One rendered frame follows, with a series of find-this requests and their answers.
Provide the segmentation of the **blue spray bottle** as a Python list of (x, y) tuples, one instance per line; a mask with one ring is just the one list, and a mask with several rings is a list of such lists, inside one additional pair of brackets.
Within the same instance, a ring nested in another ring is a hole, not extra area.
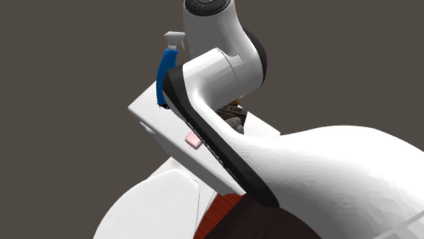
[(169, 106), (166, 103), (163, 95), (163, 81), (167, 71), (176, 65), (178, 54), (177, 47), (180, 45), (183, 49), (185, 49), (183, 42), (186, 34), (184, 32), (168, 31), (164, 34), (164, 37), (166, 39), (166, 49), (162, 55), (162, 59), (156, 74), (156, 99), (159, 107), (168, 109)]

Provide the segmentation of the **brown striped object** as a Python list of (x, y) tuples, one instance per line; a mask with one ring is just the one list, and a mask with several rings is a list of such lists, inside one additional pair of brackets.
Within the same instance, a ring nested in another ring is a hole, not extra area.
[(233, 117), (237, 117), (241, 120), (243, 126), (247, 118), (247, 110), (239, 106), (240, 99), (233, 100), (232, 102), (224, 105), (216, 111), (223, 120), (228, 120)]

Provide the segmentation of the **red-brown robot stand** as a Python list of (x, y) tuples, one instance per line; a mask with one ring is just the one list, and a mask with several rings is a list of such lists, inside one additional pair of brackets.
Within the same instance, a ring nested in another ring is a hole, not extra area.
[(321, 239), (281, 208), (265, 208), (250, 196), (216, 195), (193, 239)]

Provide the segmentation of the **pink soap bar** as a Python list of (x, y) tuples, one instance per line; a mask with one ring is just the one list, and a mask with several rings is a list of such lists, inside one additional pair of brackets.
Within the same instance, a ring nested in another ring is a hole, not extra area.
[(185, 142), (194, 149), (198, 149), (202, 145), (202, 141), (193, 131), (187, 134)]

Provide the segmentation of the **grey lumpy object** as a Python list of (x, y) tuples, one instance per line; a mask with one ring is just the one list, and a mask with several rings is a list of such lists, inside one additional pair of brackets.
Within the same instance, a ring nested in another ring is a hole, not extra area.
[(226, 123), (239, 134), (244, 134), (244, 127), (239, 117), (232, 117), (226, 120)]

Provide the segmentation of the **white toilet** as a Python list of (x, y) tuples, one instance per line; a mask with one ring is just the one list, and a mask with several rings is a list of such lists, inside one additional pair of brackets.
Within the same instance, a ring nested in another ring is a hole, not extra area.
[(93, 239), (193, 239), (217, 195), (244, 190), (205, 146), (186, 143), (190, 128), (157, 105), (154, 84), (128, 110), (170, 157), (111, 206)]

